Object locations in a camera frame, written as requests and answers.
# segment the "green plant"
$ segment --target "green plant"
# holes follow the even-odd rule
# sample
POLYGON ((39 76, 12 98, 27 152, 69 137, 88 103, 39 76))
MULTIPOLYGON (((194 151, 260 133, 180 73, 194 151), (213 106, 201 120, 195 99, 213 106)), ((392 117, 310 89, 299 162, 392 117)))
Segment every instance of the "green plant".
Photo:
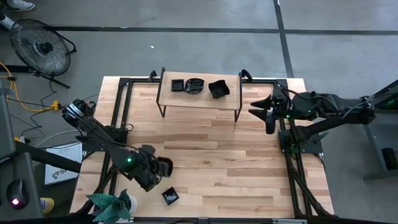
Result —
POLYGON ((93 222, 103 221, 104 224, 114 224, 120 218, 130 221, 131 202, 127 189, 124 189, 119 197, 107 194, 92 194, 87 197, 100 208, 93 213, 96 216, 93 222))

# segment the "person's foot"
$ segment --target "person's foot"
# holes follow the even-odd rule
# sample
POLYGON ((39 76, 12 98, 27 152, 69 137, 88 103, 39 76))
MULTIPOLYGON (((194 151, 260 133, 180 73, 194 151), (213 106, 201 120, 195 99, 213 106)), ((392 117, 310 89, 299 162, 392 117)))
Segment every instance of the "person's foot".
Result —
MULTIPOLYGON (((0 21, 0 24, 3 25, 7 30, 11 30, 12 25, 14 25, 14 21, 6 16, 5 19, 0 21)), ((19 24, 15 24, 14 28, 19 29, 21 26, 19 24)))
POLYGON ((35 7, 35 4, 23 0, 7 0, 7 4, 13 11, 30 11, 35 7))

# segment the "wooden tabletop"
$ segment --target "wooden tabletop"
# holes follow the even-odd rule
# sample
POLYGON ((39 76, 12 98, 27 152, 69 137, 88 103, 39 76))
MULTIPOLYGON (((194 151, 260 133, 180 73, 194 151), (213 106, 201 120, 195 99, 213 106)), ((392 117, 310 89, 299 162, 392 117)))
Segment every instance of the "wooden tabletop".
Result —
MULTIPOLYGON (((291 90, 305 91, 303 79, 287 81, 291 90)), ((111 122, 118 82, 119 77, 103 80, 95 118, 104 125, 111 122)), ((153 145, 156 156, 173 160, 174 171, 171 178, 163 178, 150 192, 145 192, 135 180, 118 175, 116 195, 127 188, 128 194, 137 199, 135 217, 294 216, 277 134, 266 134, 264 123, 248 112, 250 102, 267 97, 272 85, 243 85, 243 108, 237 123, 229 111, 201 108, 170 107, 167 119, 162 118, 155 102, 157 87, 156 83, 134 84, 127 120, 134 130, 129 132, 127 143, 153 145), (180 199, 167 206, 161 193, 170 187, 176 189, 180 199)), ((71 212, 77 211, 86 202, 85 195, 92 194, 98 185, 103 156, 96 152, 83 162, 71 212)), ((309 189, 333 213, 321 162, 314 155, 304 154, 303 164, 309 189)), ((301 190, 298 195, 304 211, 301 190)))
POLYGON ((187 72, 164 72, 162 86, 159 93, 160 106, 186 106, 192 108, 215 108, 224 110, 238 110, 240 107, 240 76, 218 75, 187 72), (190 94, 184 91, 172 91, 172 80, 200 78, 205 81, 200 93, 190 94), (229 88, 229 95, 213 99, 208 88, 209 83, 225 80, 229 88))

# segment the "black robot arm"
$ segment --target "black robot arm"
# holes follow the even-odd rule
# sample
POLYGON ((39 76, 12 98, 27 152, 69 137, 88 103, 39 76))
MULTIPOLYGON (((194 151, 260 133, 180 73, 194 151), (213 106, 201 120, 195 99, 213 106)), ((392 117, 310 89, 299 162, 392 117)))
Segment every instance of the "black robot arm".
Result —
POLYGON ((290 143, 301 144, 314 134, 327 131, 343 124, 369 124, 374 118, 373 99, 364 96, 358 99, 342 99, 328 93, 296 93, 285 86, 278 85, 270 96, 251 103, 261 110, 249 112, 266 123, 267 134, 275 131, 276 119, 299 119, 312 121, 326 118, 309 126, 291 126, 290 143))
POLYGON ((173 164, 168 158, 154 156, 150 145, 133 147, 126 142, 127 130, 103 126, 93 117, 93 110, 82 100, 75 100, 62 111, 64 120, 87 133, 78 136, 86 151, 109 152, 113 165, 129 180, 135 179, 146 191, 157 185, 162 177, 169 177, 173 164))

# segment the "gray floor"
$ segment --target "gray floor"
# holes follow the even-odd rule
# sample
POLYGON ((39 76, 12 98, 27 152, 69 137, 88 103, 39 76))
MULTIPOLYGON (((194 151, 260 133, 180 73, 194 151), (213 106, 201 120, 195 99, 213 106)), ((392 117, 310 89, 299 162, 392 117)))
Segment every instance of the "gray floor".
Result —
MULTIPOLYGON (((118 27, 277 28, 272 0, 33 0, 37 9, 12 13, 12 18, 38 19, 51 25, 118 27)), ((395 0, 280 0, 286 29, 396 30, 395 0)), ((53 85, 56 95, 45 100, 67 104, 99 92, 106 75, 148 75, 161 67, 181 72, 238 73, 254 77, 286 77, 278 34, 200 34, 165 32, 62 32, 76 43, 68 72, 53 85)), ((398 78, 398 36, 287 35, 294 76, 308 90, 359 97, 374 93, 398 78)), ((20 65, 0 30, 0 62, 20 65)), ((50 93, 48 82, 14 74, 22 100, 38 103, 50 93)), ((28 121, 32 114, 10 103, 13 115, 28 121)), ((72 129, 59 112, 36 116, 51 135, 72 129)), ((12 120, 14 132, 28 128, 12 120)), ((31 131, 28 137, 38 133, 31 131)), ((66 134, 46 145, 73 140, 66 134)), ((345 218, 397 222, 398 180, 365 184, 362 177, 379 170, 362 126, 330 131, 322 141, 326 176, 335 213, 345 218)))

